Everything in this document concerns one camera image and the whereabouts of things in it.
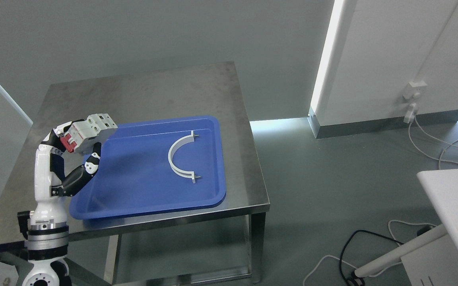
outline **stainless steel table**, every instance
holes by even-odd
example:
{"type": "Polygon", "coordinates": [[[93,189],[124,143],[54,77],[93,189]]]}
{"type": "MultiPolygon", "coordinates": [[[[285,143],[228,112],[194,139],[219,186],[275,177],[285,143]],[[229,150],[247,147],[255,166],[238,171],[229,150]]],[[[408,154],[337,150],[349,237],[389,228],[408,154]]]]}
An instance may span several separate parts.
{"type": "MultiPolygon", "coordinates": [[[[36,208],[33,164],[42,138],[60,123],[101,112],[110,114],[118,124],[204,114],[216,117],[222,136],[227,195],[220,205],[208,209],[84,221],[69,217],[70,241],[111,236],[106,282],[69,261],[73,278],[96,285],[115,283],[122,234],[248,216],[248,266],[158,279],[153,285],[206,284],[247,277],[259,282],[270,202],[232,62],[51,85],[0,198],[0,253],[23,248],[16,214],[36,208]]],[[[80,156],[65,157],[67,171],[82,161],[80,156]]],[[[140,281],[125,285],[144,284],[140,281]]]]}

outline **metal table top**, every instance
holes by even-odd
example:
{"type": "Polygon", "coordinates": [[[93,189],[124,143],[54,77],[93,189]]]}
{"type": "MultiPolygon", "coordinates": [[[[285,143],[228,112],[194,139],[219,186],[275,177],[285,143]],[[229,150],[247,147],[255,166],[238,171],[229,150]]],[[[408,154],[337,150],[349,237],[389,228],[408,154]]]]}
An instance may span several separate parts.
{"type": "MultiPolygon", "coordinates": [[[[270,202],[234,63],[218,63],[51,85],[0,198],[0,251],[23,246],[16,214],[34,210],[35,150],[52,127],[108,113],[117,124],[211,115],[220,122],[227,195],[214,207],[153,215],[76,220],[70,240],[266,212],[270,202]]],[[[65,154],[66,172],[82,157],[65,154]]]]}

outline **cable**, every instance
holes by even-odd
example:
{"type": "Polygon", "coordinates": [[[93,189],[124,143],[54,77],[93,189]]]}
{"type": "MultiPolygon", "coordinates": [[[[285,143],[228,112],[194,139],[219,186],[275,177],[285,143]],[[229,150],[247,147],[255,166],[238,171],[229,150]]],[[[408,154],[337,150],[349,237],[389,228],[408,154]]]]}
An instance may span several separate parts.
{"type": "MultiPolygon", "coordinates": [[[[443,143],[448,144],[448,147],[446,147],[446,148],[444,149],[444,152],[445,152],[446,149],[448,149],[450,146],[453,146],[453,147],[457,147],[457,148],[458,148],[458,145],[454,145],[453,143],[448,143],[448,142],[442,141],[441,139],[435,138],[434,136],[431,136],[430,134],[427,134],[427,132],[425,132],[425,131],[421,128],[421,126],[418,124],[418,121],[416,121],[416,117],[415,117],[414,122],[416,122],[416,125],[418,125],[418,127],[420,127],[420,130],[422,130],[427,136],[432,137],[432,138],[434,138],[434,139],[436,139],[436,140],[438,140],[438,141],[441,141],[441,142],[443,142],[443,143]]],[[[418,150],[418,152],[420,152],[421,154],[424,154],[425,156],[427,156],[427,157],[429,157],[429,158],[431,158],[431,159],[434,159],[434,160],[438,161],[438,169],[441,169],[441,163],[440,163],[440,162],[447,162],[447,163],[458,164],[458,162],[456,162],[456,161],[442,160],[442,159],[441,159],[441,156],[444,154],[444,152],[442,152],[442,153],[440,154],[440,157],[439,157],[439,158],[434,158],[434,157],[432,157],[432,156],[429,156],[428,154],[426,154],[426,153],[423,152],[422,150],[420,150],[420,148],[418,148],[418,146],[413,142],[413,138],[411,138],[411,125],[412,125],[412,124],[413,124],[413,121],[409,122],[409,127],[408,127],[409,141],[411,141],[411,143],[412,143],[413,146],[416,148],[416,150],[418,150]]]]}
{"type": "MultiPolygon", "coordinates": [[[[328,257],[331,257],[331,258],[333,258],[333,259],[337,259],[338,261],[340,261],[340,258],[335,257],[335,256],[333,256],[333,255],[325,255],[325,256],[323,256],[323,258],[321,258],[321,259],[319,260],[319,262],[316,264],[316,266],[314,267],[314,269],[313,269],[310,273],[308,273],[307,276],[305,276],[305,278],[303,279],[303,282],[302,282],[303,286],[305,286],[305,281],[307,281],[307,278],[309,278],[309,276],[311,276],[312,274],[314,274],[314,272],[318,269],[318,267],[319,267],[319,265],[321,264],[321,262],[323,262],[323,260],[326,259],[326,258],[328,258],[328,257]]],[[[350,264],[349,262],[346,262],[346,261],[342,261],[342,262],[345,263],[346,265],[351,266],[351,267],[353,267],[354,269],[356,269],[356,266],[354,266],[353,264],[350,264]]]]}
{"type": "Polygon", "coordinates": [[[447,141],[442,141],[441,139],[436,138],[436,137],[434,137],[434,136],[428,134],[427,132],[425,132],[425,130],[423,130],[423,128],[420,126],[420,124],[419,124],[418,121],[416,120],[416,116],[415,116],[414,120],[415,120],[416,125],[418,125],[418,128],[420,128],[420,130],[423,132],[423,134],[429,136],[429,137],[432,138],[432,139],[435,139],[435,140],[440,141],[440,142],[442,142],[442,143],[445,143],[445,144],[448,144],[448,145],[450,145],[450,146],[453,146],[453,147],[457,147],[457,148],[458,148],[458,145],[454,145],[453,143],[448,143],[447,141]]]}
{"type": "MultiPolygon", "coordinates": [[[[313,269],[311,272],[309,272],[309,273],[307,274],[307,276],[305,276],[305,278],[303,279],[303,282],[302,282],[303,286],[305,286],[305,281],[307,281],[307,279],[308,279],[312,274],[314,274],[314,272],[318,269],[319,265],[323,262],[323,260],[324,260],[324,259],[327,259],[327,258],[333,258],[333,259],[336,259],[336,260],[339,260],[339,261],[340,261],[340,258],[335,257],[335,256],[333,256],[333,255],[325,255],[325,256],[323,256],[323,257],[319,260],[319,262],[316,264],[316,266],[314,267],[314,269],[313,269]]],[[[353,264],[351,264],[351,263],[349,263],[349,262],[347,262],[347,261],[342,261],[342,263],[344,263],[344,264],[346,264],[346,265],[348,265],[348,266],[350,266],[350,267],[352,267],[352,268],[354,268],[354,269],[358,269],[358,267],[354,266],[353,264]]],[[[383,274],[383,272],[385,272],[388,268],[393,267],[393,266],[397,266],[397,265],[400,265],[400,264],[402,264],[402,261],[401,261],[401,262],[397,262],[397,263],[395,263],[395,264],[392,264],[392,265],[388,266],[387,268],[384,268],[383,270],[379,271],[378,273],[376,273],[376,274],[374,274],[374,275],[369,275],[369,277],[372,277],[372,278],[378,277],[379,275],[383,274]]]]}
{"type": "MultiPolygon", "coordinates": [[[[429,223],[429,222],[420,222],[420,223],[414,223],[414,222],[407,222],[407,221],[403,221],[403,220],[398,220],[398,219],[391,219],[389,222],[388,222],[388,231],[390,232],[390,235],[392,238],[389,238],[389,237],[385,237],[385,236],[382,236],[380,234],[376,234],[374,232],[369,232],[367,230],[357,230],[356,232],[353,233],[353,235],[351,235],[351,237],[349,238],[349,240],[347,241],[347,243],[345,244],[344,248],[342,249],[342,253],[341,255],[343,255],[344,251],[345,251],[345,248],[347,247],[347,245],[349,244],[349,241],[351,241],[351,239],[354,237],[354,235],[357,233],[357,232],[367,232],[369,234],[374,234],[374,235],[377,235],[379,237],[383,237],[383,238],[386,238],[386,239],[389,239],[389,240],[392,240],[394,241],[398,246],[400,246],[401,244],[403,244],[402,242],[398,241],[395,237],[395,235],[393,235],[393,232],[391,230],[391,223],[392,222],[398,222],[398,223],[403,223],[403,224],[407,224],[409,226],[433,226],[433,227],[436,227],[437,225],[435,225],[434,223],[429,223]]],[[[354,266],[353,264],[350,264],[349,262],[347,261],[344,261],[344,260],[341,260],[340,258],[338,257],[335,257],[333,255],[325,255],[323,256],[319,261],[318,263],[316,264],[316,266],[314,267],[314,269],[309,272],[305,278],[303,279],[303,282],[302,282],[302,285],[305,286],[305,282],[307,281],[307,279],[317,270],[317,268],[320,266],[320,264],[324,261],[324,259],[327,259],[327,258],[333,258],[333,259],[336,259],[339,261],[339,271],[341,272],[342,271],[342,263],[350,266],[351,268],[354,268],[354,269],[358,269],[358,267],[354,266]]],[[[400,265],[402,264],[402,261],[400,262],[397,262],[397,263],[394,263],[390,266],[388,266],[387,268],[384,268],[383,270],[379,271],[378,273],[376,274],[373,274],[373,275],[369,275],[368,277],[378,277],[379,275],[383,274],[386,270],[388,270],[389,268],[393,267],[393,266],[397,266],[397,265],[400,265]]]]}
{"type": "Polygon", "coordinates": [[[344,273],[342,272],[342,258],[344,257],[345,249],[347,248],[347,246],[349,245],[349,243],[351,242],[353,237],[359,232],[365,232],[365,233],[368,233],[368,234],[371,234],[371,235],[379,236],[379,237],[384,238],[384,239],[388,239],[390,241],[393,241],[393,242],[396,242],[396,243],[399,243],[399,244],[403,244],[402,242],[400,242],[400,241],[398,241],[396,239],[393,239],[393,238],[390,238],[390,237],[387,237],[387,236],[384,236],[384,235],[380,235],[380,234],[377,234],[375,232],[370,232],[368,230],[357,230],[357,231],[353,232],[353,234],[351,234],[351,236],[349,237],[349,239],[345,243],[344,247],[342,248],[342,251],[340,252],[340,260],[338,261],[338,272],[340,273],[340,277],[342,277],[342,280],[344,280],[344,282],[345,282],[345,284],[347,286],[351,286],[351,285],[349,285],[349,283],[345,279],[344,273]]]}
{"type": "Polygon", "coordinates": [[[407,224],[409,226],[433,226],[433,227],[436,227],[435,224],[432,224],[432,223],[428,223],[428,222],[420,222],[420,223],[412,223],[412,222],[407,222],[407,221],[402,221],[402,220],[398,220],[398,219],[392,219],[388,222],[388,231],[390,232],[390,235],[393,239],[396,239],[395,238],[395,235],[393,235],[393,232],[391,231],[391,223],[392,222],[399,222],[399,223],[403,223],[403,224],[407,224]]]}
{"type": "Polygon", "coordinates": [[[446,148],[443,149],[443,151],[439,155],[439,159],[438,159],[438,170],[441,170],[441,161],[442,161],[441,158],[443,157],[443,154],[445,154],[445,152],[447,151],[448,148],[450,148],[451,146],[455,146],[453,144],[455,144],[457,142],[458,142],[458,139],[455,140],[454,142],[452,142],[452,144],[448,145],[446,148]]]}

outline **black cable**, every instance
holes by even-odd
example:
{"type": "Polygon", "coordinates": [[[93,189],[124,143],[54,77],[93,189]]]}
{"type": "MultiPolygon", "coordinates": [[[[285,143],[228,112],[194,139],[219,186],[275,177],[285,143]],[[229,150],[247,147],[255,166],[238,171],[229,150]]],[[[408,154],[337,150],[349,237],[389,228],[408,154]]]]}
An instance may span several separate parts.
{"type": "Polygon", "coordinates": [[[379,237],[382,237],[382,238],[385,238],[385,239],[388,239],[390,241],[393,241],[393,242],[396,242],[400,245],[402,245],[403,243],[398,241],[398,240],[395,240],[391,237],[387,237],[387,236],[384,236],[384,235],[380,235],[380,234],[377,234],[375,232],[370,232],[368,230],[357,230],[356,232],[353,232],[353,234],[349,237],[349,239],[347,240],[347,242],[345,243],[344,247],[342,248],[342,252],[340,252],[340,260],[338,261],[338,271],[340,272],[340,276],[342,277],[342,280],[344,280],[345,284],[347,286],[351,286],[349,285],[349,283],[347,282],[347,280],[345,279],[345,276],[344,276],[344,273],[342,272],[342,257],[344,255],[344,252],[345,252],[345,249],[347,248],[347,245],[349,245],[349,243],[351,242],[351,239],[353,239],[353,237],[359,233],[359,232],[365,232],[365,233],[368,233],[368,234],[371,234],[371,235],[375,235],[375,236],[379,236],[379,237]]]}

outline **baseboard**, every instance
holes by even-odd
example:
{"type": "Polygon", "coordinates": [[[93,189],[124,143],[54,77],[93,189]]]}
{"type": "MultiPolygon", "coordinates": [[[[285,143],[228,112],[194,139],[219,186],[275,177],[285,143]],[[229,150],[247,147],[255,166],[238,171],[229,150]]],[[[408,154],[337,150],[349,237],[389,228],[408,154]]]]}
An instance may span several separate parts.
{"type": "MultiPolygon", "coordinates": [[[[422,126],[441,123],[455,123],[458,120],[458,109],[447,112],[419,114],[416,118],[422,126]]],[[[312,110],[309,116],[309,123],[311,125],[312,132],[318,139],[406,128],[408,125],[404,123],[403,120],[404,117],[401,116],[395,118],[322,126],[319,124],[319,121],[312,110]]]]}

